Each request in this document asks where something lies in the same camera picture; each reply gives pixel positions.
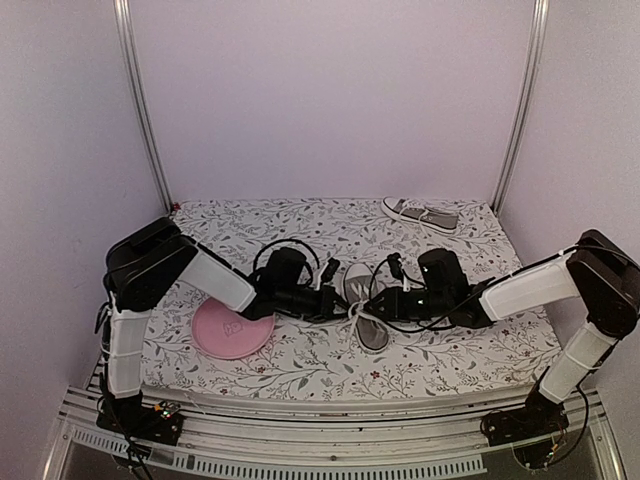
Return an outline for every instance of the floral tablecloth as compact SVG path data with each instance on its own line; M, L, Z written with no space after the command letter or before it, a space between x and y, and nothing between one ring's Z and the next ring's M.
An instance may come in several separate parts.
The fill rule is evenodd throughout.
M372 268L400 252L419 277L417 257L435 247L454 250L475 283L520 263L488 205L429 201L460 212L455 236L399 223L378 200L303 199L185 202L175 214L193 236L249 273L266 243L294 237L322 258ZM386 269L380 279L390 284ZM382 354L368 355L349 337L347 320L312 325L279 316L268 344L242 360L217 360L192 344L191 320L206 295L177 282L149 322L142 378L147 385L213 395L286 400L358 400L435 397L533 382L559 351L544 310L521 313L480 330L403 335L392 332Z

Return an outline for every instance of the wall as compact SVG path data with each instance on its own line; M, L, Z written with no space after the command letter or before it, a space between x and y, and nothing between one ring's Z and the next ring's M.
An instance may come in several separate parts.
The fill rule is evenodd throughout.
M595 227L640 260L640 4L552 2L535 100L503 224L532 261ZM566 341L584 321L553 308ZM640 333L598 377L629 478L640 478Z
M0 44L0 478L33 480L97 357L106 250L160 203L111 2L4 2Z
M489 199L534 2L140 0L176 199Z

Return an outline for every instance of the pink frisbee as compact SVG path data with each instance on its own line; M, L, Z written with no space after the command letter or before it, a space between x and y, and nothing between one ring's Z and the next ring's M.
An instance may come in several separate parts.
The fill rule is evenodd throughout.
M251 321L210 298L196 310L191 333L196 347L215 358L235 360L257 352L267 343L273 315Z

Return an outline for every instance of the sneaker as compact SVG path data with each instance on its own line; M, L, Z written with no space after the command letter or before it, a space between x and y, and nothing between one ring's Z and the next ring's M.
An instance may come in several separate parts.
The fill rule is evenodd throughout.
M369 286L373 273L364 263L351 265L344 274L342 289L344 298L349 302L349 319L352 321L349 338L354 333L358 344L367 353L378 354L389 344L389 332L384 324L367 313L362 307L369 301ZM378 293L378 284L374 280L371 297Z
M458 214L433 207L406 198L387 197L382 200L382 211L398 221L417 223L441 233L455 233L458 227Z

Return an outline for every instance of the vent grille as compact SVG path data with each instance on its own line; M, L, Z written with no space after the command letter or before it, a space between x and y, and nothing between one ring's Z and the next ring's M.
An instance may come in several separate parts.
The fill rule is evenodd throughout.
M126 441L106 432L76 427L73 439L76 443L96 450L113 455L126 455ZM171 456L173 461L169 461L168 464L154 462L153 455L148 463L225 480L422 480L461 478L487 471L480 455L411 465L342 468L277 467L235 463L179 452Z

